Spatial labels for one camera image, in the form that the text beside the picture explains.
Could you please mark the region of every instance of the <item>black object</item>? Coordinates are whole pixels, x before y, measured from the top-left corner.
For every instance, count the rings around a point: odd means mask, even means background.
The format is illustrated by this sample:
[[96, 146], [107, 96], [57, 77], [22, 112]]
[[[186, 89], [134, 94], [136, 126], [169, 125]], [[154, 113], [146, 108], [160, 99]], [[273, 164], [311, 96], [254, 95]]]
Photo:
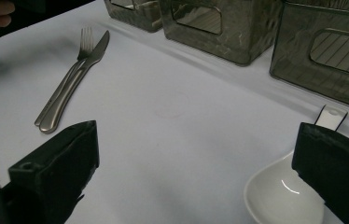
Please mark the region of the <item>black object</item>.
[[343, 223], [349, 224], [349, 138], [302, 123], [292, 168]]
[[66, 128], [8, 169], [0, 224], [63, 224], [98, 166], [96, 122]]
[[0, 29], [0, 37], [24, 27], [52, 18], [93, 0], [72, 0], [64, 4], [56, 0], [15, 0], [15, 11], [10, 14], [12, 22]]

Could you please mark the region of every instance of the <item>knife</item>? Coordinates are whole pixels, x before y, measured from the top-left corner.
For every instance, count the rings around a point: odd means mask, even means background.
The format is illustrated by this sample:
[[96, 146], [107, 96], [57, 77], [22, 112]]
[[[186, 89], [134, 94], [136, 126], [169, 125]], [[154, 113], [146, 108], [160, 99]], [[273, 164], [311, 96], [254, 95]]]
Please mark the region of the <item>knife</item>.
[[81, 82], [82, 78], [88, 73], [90, 68], [94, 64], [101, 61], [101, 59], [105, 55], [105, 49], [107, 48], [109, 40], [110, 33], [106, 31], [99, 43], [93, 49], [91, 55], [66, 82], [66, 85], [63, 87], [62, 92], [55, 99], [54, 103], [47, 111], [46, 116], [41, 120], [39, 128], [42, 133], [53, 133], [57, 129], [59, 120], [62, 116], [67, 102], [69, 101], [73, 92], [76, 90], [76, 87]]
[[38, 115], [37, 119], [35, 120], [35, 126], [39, 127], [41, 120], [46, 116], [47, 111], [52, 106], [52, 104], [55, 102], [56, 98], [61, 94], [61, 91], [63, 90], [63, 87], [66, 85], [67, 80], [69, 80], [70, 76], [73, 75], [73, 73], [81, 67], [81, 65], [85, 62], [86, 59], [83, 59], [81, 61], [77, 61], [73, 66], [69, 69], [69, 71], [66, 73], [66, 76], [62, 79], [59, 86], [56, 88], [55, 92], [51, 95], [49, 98], [49, 101], [44, 106], [43, 110], [41, 110], [40, 114]]

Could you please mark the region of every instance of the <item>hole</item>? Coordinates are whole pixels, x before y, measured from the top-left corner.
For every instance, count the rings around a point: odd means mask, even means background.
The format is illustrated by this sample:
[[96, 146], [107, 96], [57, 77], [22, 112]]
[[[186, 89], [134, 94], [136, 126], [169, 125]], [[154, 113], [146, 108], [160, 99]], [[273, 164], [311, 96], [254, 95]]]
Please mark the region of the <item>hole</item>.
[[172, 15], [179, 24], [215, 35], [222, 32], [221, 13], [216, 7], [202, 7], [172, 1]]
[[338, 111], [332, 109], [332, 110], [329, 110], [329, 114], [330, 114], [330, 115], [337, 116], [337, 115], [338, 115]]
[[30, 161], [27, 161], [20, 165], [20, 168], [23, 170], [33, 170], [33, 164]]

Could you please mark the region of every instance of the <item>silverware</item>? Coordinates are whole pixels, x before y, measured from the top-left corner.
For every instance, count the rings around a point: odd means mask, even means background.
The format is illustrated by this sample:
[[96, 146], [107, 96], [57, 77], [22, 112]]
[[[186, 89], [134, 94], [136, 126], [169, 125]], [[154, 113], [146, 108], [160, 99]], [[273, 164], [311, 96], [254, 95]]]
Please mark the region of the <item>silverware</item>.
[[76, 70], [76, 72], [66, 82], [63, 90], [47, 111], [46, 116], [43, 118], [43, 120], [41, 120], [40, 131], [42, 133], [52, 133], [56, 130], [64, 108], [71, 95], [75, 91], [78, 84], [81, 82], [82, 78], [88, 73], [90, 68], [94, 64], [101, 61], [101, 59], [105, 55], [105, 49], [107, 48], [109, 40], [110, 33], [106, 31], [102, 39], [96, 45], [90, 57], [88, 57], [88, 59], [81, 65], [81, 67]]
[[83, 28], [81, 30], [81, 41], [79, 46], [79, 53], [77, 56], [77, 62], [73, 64], [73, 66], [69, 69], [66, 76], [63, 78], [63, 80], [59, 84], [58, 88], [56, 88], [55, 92], [49, 98], [49, 101], [44, 106], [43, 110], [40, 112], [40, 115], [38, 115], [37, 119], [35, 120], [35, 126], [38, 127], [40, 125], [41, 120], [47, 114], [47, 111], [49, 110], [49, 108], [52, 106], [55, 99], [59, 96], [59, 94], [63, 90], [63, 87], [66, 84], [69, 77], [82, 65], [82, 63], [85, 62], [85, 60], [87, 60], [87, 58], [92, 53], [92, 50], [93, 50], [92, 29], [90, 27]]

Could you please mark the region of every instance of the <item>knife handle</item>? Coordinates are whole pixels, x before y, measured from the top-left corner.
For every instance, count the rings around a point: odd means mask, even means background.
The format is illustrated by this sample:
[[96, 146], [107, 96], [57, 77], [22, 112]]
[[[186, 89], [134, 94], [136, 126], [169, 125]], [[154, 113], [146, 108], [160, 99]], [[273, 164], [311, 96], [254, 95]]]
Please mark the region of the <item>knife handle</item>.
[[73, 76], [70, 77], [69, 81], [63, 87], [63, 90], [58, 95], [56, 100], [53, 102], [52, 106], [46, 113], [46, 116], [41, 120], [40, 131], [42, 133], [53, 133], [57, 127], [59, 120], [62, 116], [64, 108], [67, 105], [76, 87], [81, 82], [82, 78], [87, 74], [90, 67], [79, 68]]
[[59, 94], [61, 94], [61, 91], [62, 91], [64, 85], [66, 84], [67, 80], [70, 78], [70, 76], [72, 76], [74, 71], [76, 71], [81, 66], [81, 64], [83, 62], [85, 62], [85, 59], [77, 61], [69, 69], [69, 71], [67, 72], [66, 76], [64, 76], [64, 78], [62, 79], [61, 83], [56, 88], [55, 92], [51, 95], [51, 97], [49, 98], [49, 101], [44, 106], [43, 110], [41, 110], [40, 114], [38, 115], [37, 119], [35, 120], [35, 126], [37, 126], [37, 127], [40, 126], [41, 120], [46, 116], [48, 109], [52, 106], [52, 104], [55, 101], [55, 99], [59, 96]]
[[348, 112], [346, 110], [332, 105], [325, 105], [314, 124], [337, 131], [347, 114]]

